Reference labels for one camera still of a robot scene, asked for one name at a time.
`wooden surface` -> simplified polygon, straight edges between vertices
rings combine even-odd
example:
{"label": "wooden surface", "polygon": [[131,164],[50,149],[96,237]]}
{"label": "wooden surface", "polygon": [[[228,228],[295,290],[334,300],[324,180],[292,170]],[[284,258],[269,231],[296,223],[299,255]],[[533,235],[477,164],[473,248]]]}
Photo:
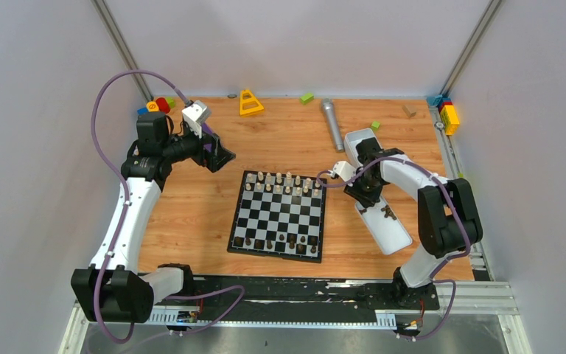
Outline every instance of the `wooden surface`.
{"label": "wooden surface", "polygon": [[[142,242],[141,271],[153,271],[162,263],[183,263],[197,274],[391,278],[415,251],[416,203],[388,185],[383,195],[413,238],[411,246],[396,254],[380,252],[354,210],[354,200],[343,189],[328,192],[321,264],[228,253],[244,170],[315,176],[346,159],[346,154],[335,152],[317,99],[307,105],[297,98],[262,99],[265,113],[246,118],[238,115],[238,99],[202,101],[212,110],[207,123],[237,158],[217,173],[190,160],[173,166]],[[404,104],[415,107],[417,115],[407,118]],[[421,166],[445,174],[425,101],[336,100],[335,110],[342,136],[376,120],[381,123],[376,135],[384,148],[399,148]],[[171,116],[180,121],[180,110],[175,108]],[[453,261],[438,277],[472,280],[468,259]]]}

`green block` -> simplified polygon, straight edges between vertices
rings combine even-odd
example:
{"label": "green block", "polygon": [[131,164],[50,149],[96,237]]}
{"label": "green block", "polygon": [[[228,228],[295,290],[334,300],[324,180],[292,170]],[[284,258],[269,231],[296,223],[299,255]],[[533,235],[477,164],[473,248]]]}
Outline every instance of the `green block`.
{"label": "green block", "polygon": [[307,103],[313,101],[313,94],[311,92],[307,92],[306,94],[302,95],[301,103],[306,105]]}
{"label": "green block", "polygon": [[166,102],[168,102],[168,106],[170,108],[174,108],[177,105],[175,101],[170,97],[166,97]]}

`chessboard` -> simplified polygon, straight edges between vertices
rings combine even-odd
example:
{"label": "chessboard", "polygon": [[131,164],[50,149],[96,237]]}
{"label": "chessboard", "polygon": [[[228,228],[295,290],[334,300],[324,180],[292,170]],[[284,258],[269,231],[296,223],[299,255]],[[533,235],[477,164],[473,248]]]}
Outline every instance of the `chessboard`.
{"label": "chessboard", "polygon": [[320,263],[325,205],[315,177],[244,171],[227,251]]}

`yellow toy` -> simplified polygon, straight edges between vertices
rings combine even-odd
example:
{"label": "yellow toy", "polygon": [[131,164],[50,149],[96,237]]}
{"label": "yellow toy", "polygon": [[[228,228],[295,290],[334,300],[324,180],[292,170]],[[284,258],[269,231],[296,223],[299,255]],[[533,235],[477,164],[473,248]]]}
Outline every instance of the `yellow toy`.
{"label": "yellow toy", "polygon": [[457,111],[454,105],[444,105],[439,113],[441,121],[445,125],[446,135],[453,135],[459,126]]}
{"label": "yellow toy", "polygon": [[255,97],[251,90],[242,90],[240,92],[240,116],[248,117],[254,114],[262,113],[265,108],[261,102]]}
{"label": "yellow toy", "polygon": [[157,106],[157,102],[150,101],[149,103],[147,103],[147,109],[148,109],[149,112],[159,111],[159,107]]}

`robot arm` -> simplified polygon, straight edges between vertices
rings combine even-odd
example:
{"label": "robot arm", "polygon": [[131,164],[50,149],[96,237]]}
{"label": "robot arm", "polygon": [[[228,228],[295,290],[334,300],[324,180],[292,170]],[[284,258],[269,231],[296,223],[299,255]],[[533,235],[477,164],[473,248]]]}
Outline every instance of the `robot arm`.
{"label": "robot arm", "polygon": [[[137,274],[139,250],[150,213],[164,190],[172,164],[192,159],[216,172],[235,158],[205,124],[210,115],[206,105],[201,101],[193,102],[182,114],[182,135],[172,133],[174,123],[163,112],[138,117],[138,139],[131,145],[120,169],[130,192],[129,207],[113,253],[110,252],[99,296],[101,314],[107,322],[146,322],[155,303],[171,294],[191,293],[192,272],[187,265],[162,265],[142,277]],[[125,190],[120,185],[116,209],[98,252],[87,269],[75,269],[71,278],[73,291],[90,321],[96,321],[94,283],[109,252],[124,205]]]}
{"label": "robot arm", "polygon": [[465,249],[464,237],[454,215],[446,215],[447,202],[436,182],[448,191],[470,243],[477,243],[483,237],[483,231],[472,188],[463,178],[448,180],[417,167],[401,150],[384,150],[369,129],[354,133],[365,135],[365,139],[346,146],[351,163],[340,161],[335,164],[332,177],[350,181],[364,170],[361,176],[344,187],[344,192],[357,201],[357,211],[385,254],[408,246],[410,237],[381,196],[382,186],[393,183],[418,202],[421,244],[412,258],[396,270],[394,281],[401,282],[405,292],[424,287],[432,282],[439,266],[448,257]]}

